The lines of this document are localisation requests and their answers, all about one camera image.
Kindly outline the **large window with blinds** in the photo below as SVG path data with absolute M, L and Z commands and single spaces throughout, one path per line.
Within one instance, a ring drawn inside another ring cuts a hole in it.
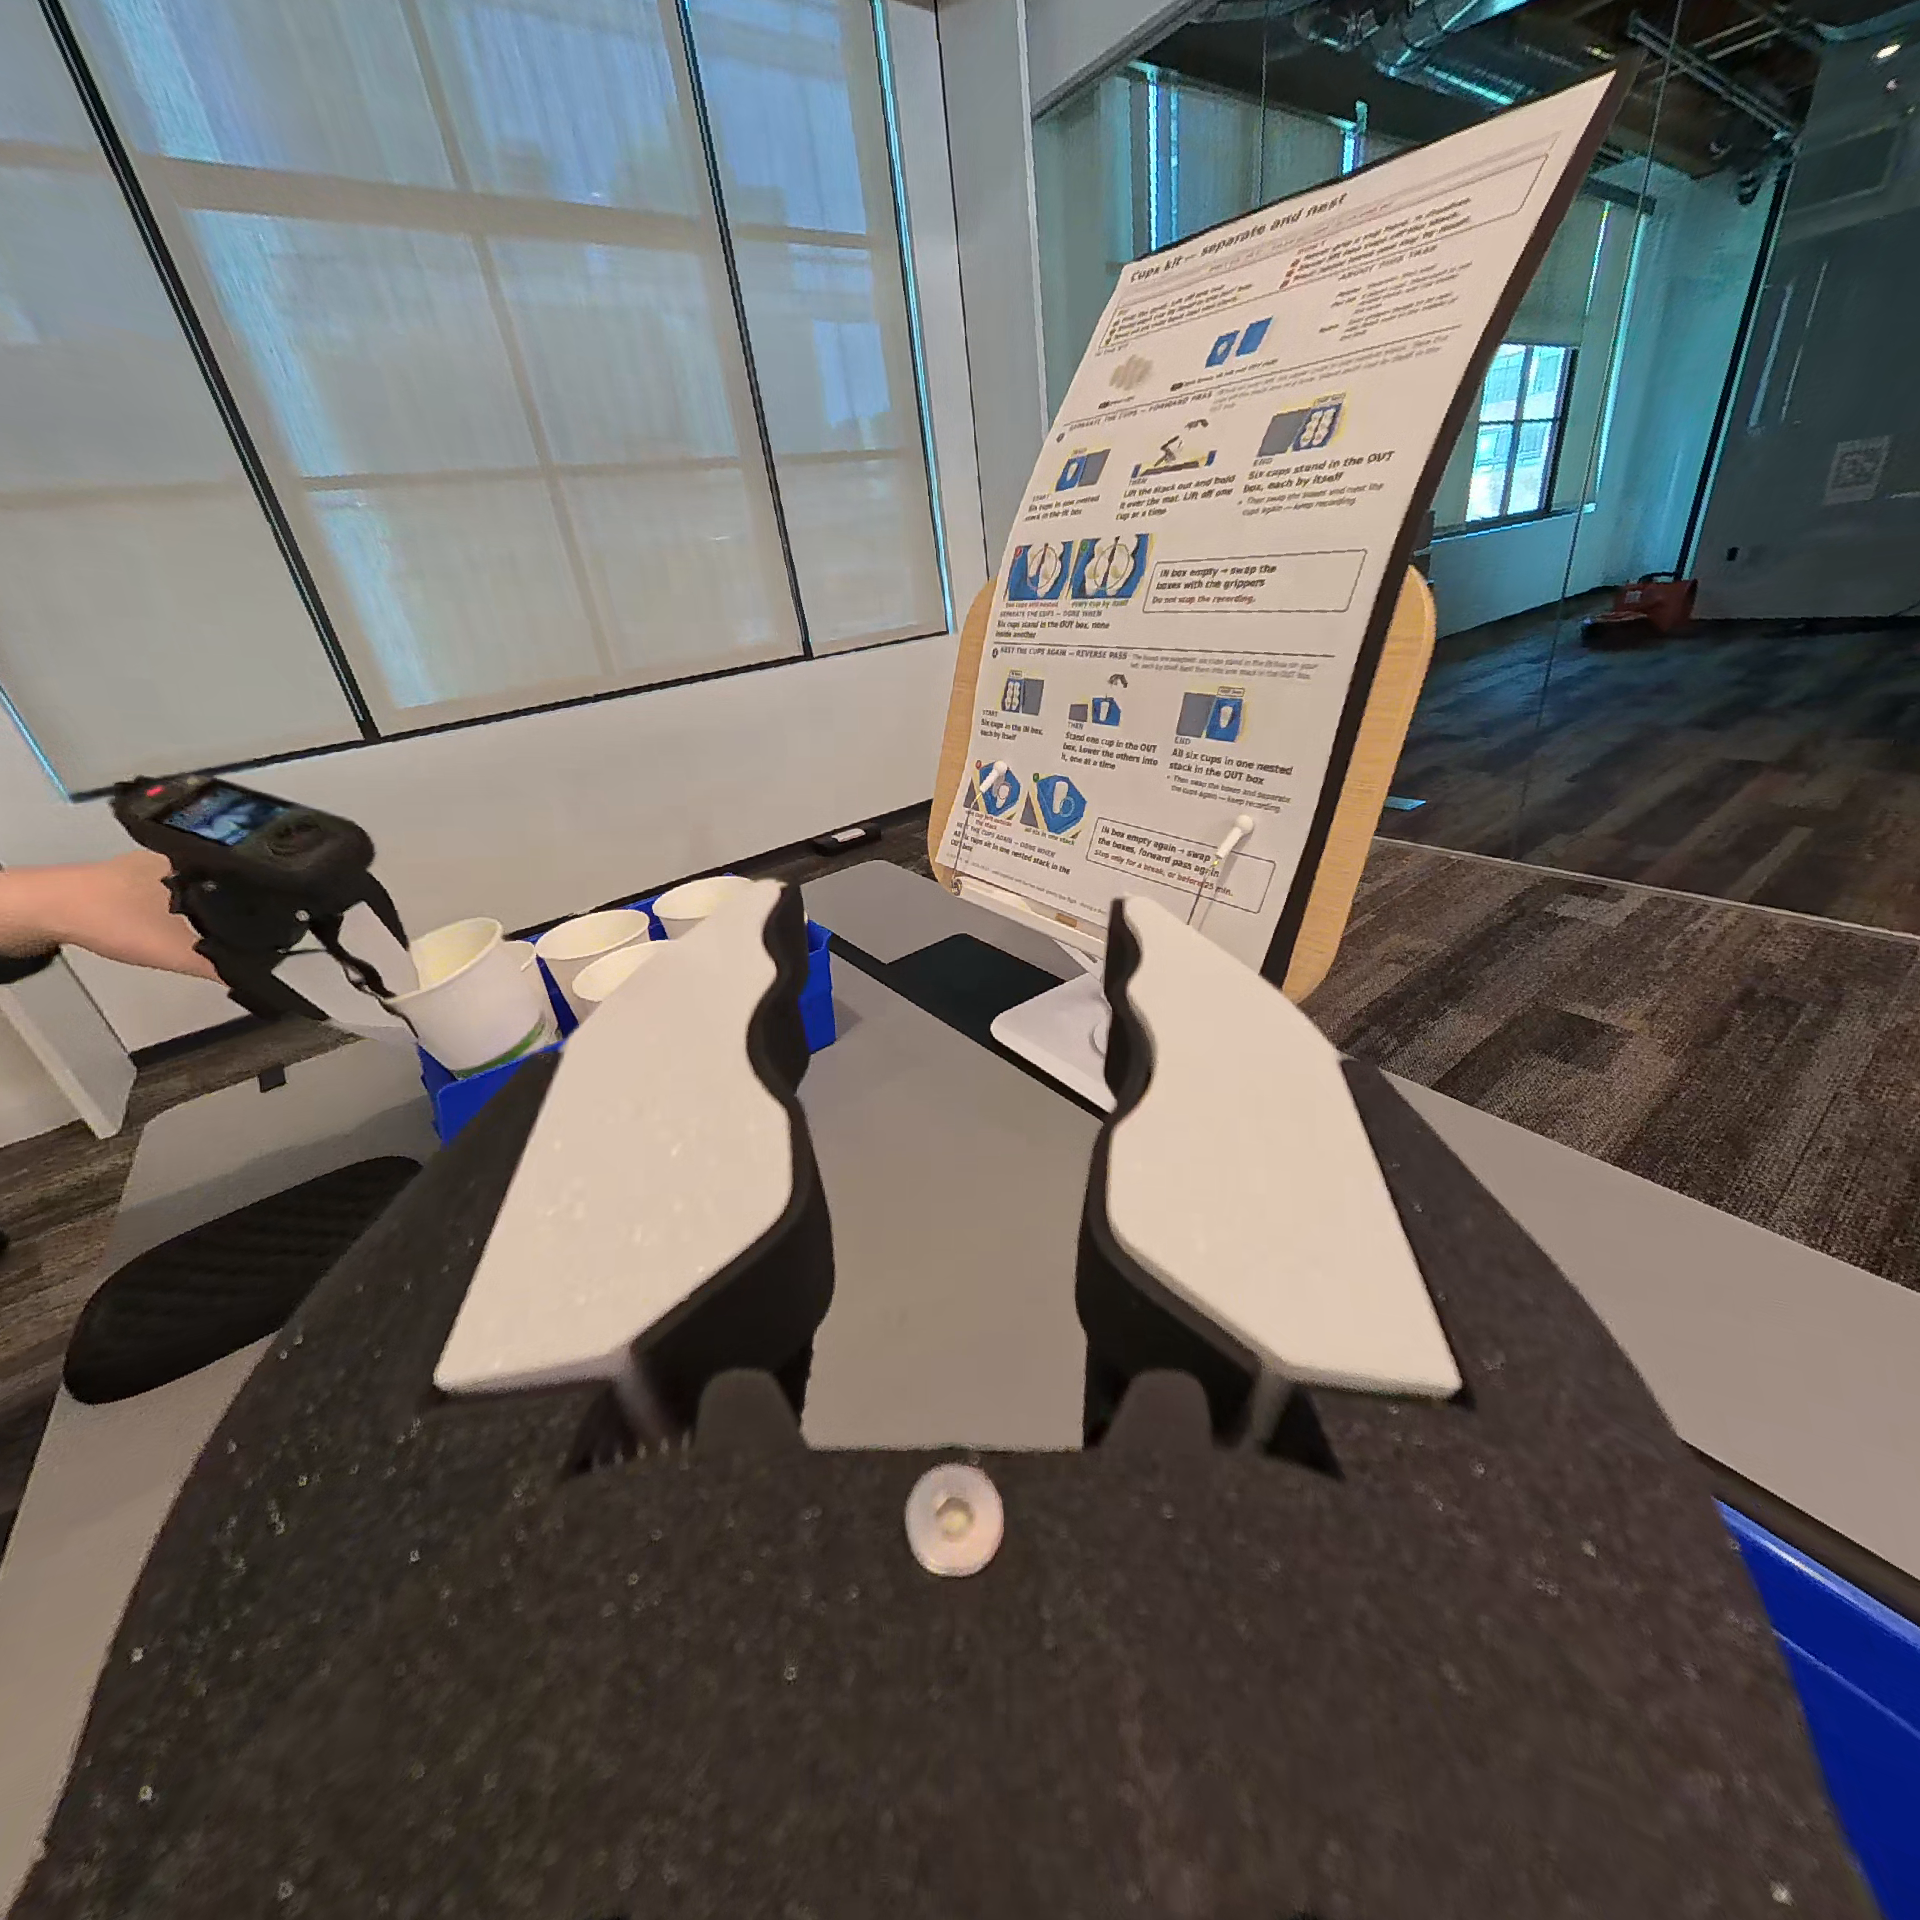
M 936 633 L 882 5 L 3 5 L 66 798 Z

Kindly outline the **orange object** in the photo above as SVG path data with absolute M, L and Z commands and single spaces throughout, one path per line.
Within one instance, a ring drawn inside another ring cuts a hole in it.
M 1586 615 L 1581 647 L 1632 653 L 1687 633 L 1695 615 L 1695 581 L 1675 571 L 1650 571 L 1622 584 L 1609 608 Z

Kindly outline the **small window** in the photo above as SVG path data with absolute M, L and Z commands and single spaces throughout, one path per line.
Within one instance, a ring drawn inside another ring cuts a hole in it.
M 1438 537 L 1553 513 L 1575 376 L 1569 344 L 1507 342 L 1495 351 L 1430 506 Z

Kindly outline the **black flat mat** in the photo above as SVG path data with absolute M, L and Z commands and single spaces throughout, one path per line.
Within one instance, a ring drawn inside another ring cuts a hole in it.
M 838 934 L 826 934 L 826 950 L 833 960 L 848 963 L 893 997 L 1007 1063 L 1014 1054 L 993 1038 L 991 1024 L 1064 984 L 966 934 L 952 934 L 891 963 L 877 960 Z

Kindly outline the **black wrist rest pad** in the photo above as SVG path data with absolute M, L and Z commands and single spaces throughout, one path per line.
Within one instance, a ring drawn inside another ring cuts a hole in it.
M 361 1160 L 128 1261 L 80 1313 L 66 1397 L 129 1402 L 274 1335 L 418 1170 L 418 1160 Z

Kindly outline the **white mount plate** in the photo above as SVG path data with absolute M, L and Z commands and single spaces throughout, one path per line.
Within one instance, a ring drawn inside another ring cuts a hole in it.
M 990 1024 L 995 1048 L 1095 1113 L 1114 1110 L 1109 1085 L 1110 1034 L 1112 1008 L 1102 966 L 1081 968 L 1071 978 L 999 1013 Z

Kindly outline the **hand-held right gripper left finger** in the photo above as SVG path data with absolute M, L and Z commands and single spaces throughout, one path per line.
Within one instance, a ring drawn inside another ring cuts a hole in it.
M 800 1085 L 807 912 L 665 942 L 559 1051 L 433 1389 L 589 1389 L 637 1443 L 693 1434 L 707 1385 L 773 1382 L 797 1425 L 832 1305 L 832 1222 Z

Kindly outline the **blue plastic bin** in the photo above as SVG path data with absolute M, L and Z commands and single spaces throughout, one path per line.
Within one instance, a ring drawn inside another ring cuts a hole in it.
M 807 976 L 800 985 L 800 1021 L 809 1051 L 833 1046 L 837 1015 L 832 1010 L 829 931 L 813 919 L 807 922 Z M 421 1048 L 421 1077 L 433 1115 L 437 1139 L 442 1146 L 449 1143 L 509 1085 L 521 1065 L 555 1051 L 559 1051 L 558 1041 L 502 1065 L 458 1077 L 447 1072 L 439 1058 Z
M 1885 1918 L 1917 1915 L 1917 1626 L 1733 1505 L 1846 1840 Z

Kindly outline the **printed instruction sign board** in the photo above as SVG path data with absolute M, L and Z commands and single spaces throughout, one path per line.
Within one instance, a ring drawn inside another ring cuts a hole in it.
M 1142 896 L 1286 981 L 1421 517 L 1639 65 L 1119 271 L 952 709 L 955 895 L 1091 951 Z

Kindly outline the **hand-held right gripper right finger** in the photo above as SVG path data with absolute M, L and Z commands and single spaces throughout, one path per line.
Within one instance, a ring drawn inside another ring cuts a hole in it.
M 1256 971 L 1142 896 L 1112 904 L 1106 1086 L 1077 1242 L 1082 1435 L 1150 1375 L 1213 1441 L 1271 1448 L 1304 1390 L 1449 1405 L 1440 1313 L 1342 1054 Z

